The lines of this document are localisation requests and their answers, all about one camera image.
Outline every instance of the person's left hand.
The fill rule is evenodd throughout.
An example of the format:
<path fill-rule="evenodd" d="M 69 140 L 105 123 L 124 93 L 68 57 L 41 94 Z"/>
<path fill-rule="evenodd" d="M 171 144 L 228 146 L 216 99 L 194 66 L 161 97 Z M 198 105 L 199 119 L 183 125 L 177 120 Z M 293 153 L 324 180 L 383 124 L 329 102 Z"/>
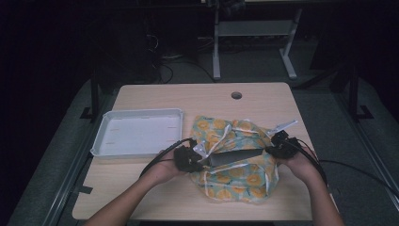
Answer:
<path fill-rule="evenodd" d="M 153 182 L 154 186 L 157 186 L 169 181 L 177 175 L 184 175 L 185 172 L 179 171 L 173 161 L 174 151 L 175 150 L 172 150 L 165 154 L 161 161 L 149 168 L 140 180 L 150 180 Z"/>

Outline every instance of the desk in background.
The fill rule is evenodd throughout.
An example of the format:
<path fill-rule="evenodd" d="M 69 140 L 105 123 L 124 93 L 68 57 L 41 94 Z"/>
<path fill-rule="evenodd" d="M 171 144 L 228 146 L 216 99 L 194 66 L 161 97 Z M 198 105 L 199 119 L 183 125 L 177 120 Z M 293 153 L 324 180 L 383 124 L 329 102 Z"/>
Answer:
<path fill-rule="evenodd" d="M 242 93 L 234 100 L 231 94 Z M 124 86 L 113 110 L 180 108 L 184 112 L 183 138 L 189 137 L 197 115 L 225 120 L 250 119 L 273 128 L 298 120 L 287 129 L 311 145 L 309 135 L 288 85 L 284 83 L 185 84 Z M 87 219 L 130 186 L 150 159 L 102 160 L 94 157 L 85 187 L 73 208 L 74 218 Z M 137 207 L 137 220 L 311 220 L 309 193 L 285 166 L 279 166 L 279 184 L 262 204 L 215 202 L 200 192 L 189 176 L 177 177 L 150 191 Z"/>

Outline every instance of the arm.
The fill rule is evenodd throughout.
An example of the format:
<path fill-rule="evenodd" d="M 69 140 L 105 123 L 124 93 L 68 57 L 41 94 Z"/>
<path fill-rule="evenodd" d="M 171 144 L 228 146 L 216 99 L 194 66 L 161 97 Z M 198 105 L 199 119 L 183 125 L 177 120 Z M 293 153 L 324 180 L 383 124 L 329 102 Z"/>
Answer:
<path fill-rule="evenodd" d="M 308 188 L 314 225 L 344 225 L 320 173 L 302 153 L 297 153 L 290 159 L 281 159 L 279 162 L 290 168 L 294 176 Z"/>
<path fill-rule="evenodd" d="M 167 153 L 163 159 L 173 159 L 173 152 Z M 176 169 L 173 161 L 155 164 L 117 198 L 94 214 L 85 225 L 125 225 L 138 204 L 153 187 L 179 174 L 183 173 Z"/>

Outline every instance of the plastic tray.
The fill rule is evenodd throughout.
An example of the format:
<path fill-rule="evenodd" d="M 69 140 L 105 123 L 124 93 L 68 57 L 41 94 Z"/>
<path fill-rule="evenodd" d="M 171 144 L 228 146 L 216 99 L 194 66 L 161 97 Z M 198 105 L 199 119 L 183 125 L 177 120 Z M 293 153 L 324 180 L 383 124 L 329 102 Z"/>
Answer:
<path fill-rule="evenodd" d="M 109 111 L 92 149 L 101 158 L 154 157 L 182 139 L 181 109 Z"/>

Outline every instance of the hand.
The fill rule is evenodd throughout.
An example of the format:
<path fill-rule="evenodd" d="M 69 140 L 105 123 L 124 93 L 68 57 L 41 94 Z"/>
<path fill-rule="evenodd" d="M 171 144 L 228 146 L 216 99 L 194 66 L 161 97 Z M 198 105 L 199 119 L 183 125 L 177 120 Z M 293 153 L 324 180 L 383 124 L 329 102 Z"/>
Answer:
<path fill-rule="evenodd" d="M 310 156 L 313 156 L 312 151 L 308 148 L 302 148 L 305 152 L 307 152 Z M 311 161 L 303 153 L 297 153 L 294 157 L 289 159 L 278 159 L 281 164 L 286 165 L 291 172 L 297 177 L 299 180 L 303 182 L 307 182 L 309 180 L 313 180 L 315 178 L 321 178 L 320 173 L 311 164 Z"/>
<path fill-rule="evenodd" d="M 161 161 L 148 169 L 146 173 L 139 180 L 146 180 L 152 182 L 152 186 L 157 186 L 165 183 L 178 175 L 184 175 L 185 172 L 179 171 L 173 161 L 174 151 L 165 154 Z"/>

